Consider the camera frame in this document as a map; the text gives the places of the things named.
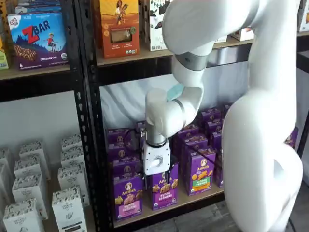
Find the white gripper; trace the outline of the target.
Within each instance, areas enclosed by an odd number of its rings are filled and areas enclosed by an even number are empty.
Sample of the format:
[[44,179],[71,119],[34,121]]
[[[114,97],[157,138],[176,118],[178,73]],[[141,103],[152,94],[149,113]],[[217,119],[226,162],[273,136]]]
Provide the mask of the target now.
[[139,172],[139,177],[143,182],[143,189],[149,189],[150,175],[163,172],[164,184],[172,185],[171,173],[175,166],[171,166],[171,151],[169,143],[165,143],[160,147],[152,147],[144,143],[142,150],[143,171]]

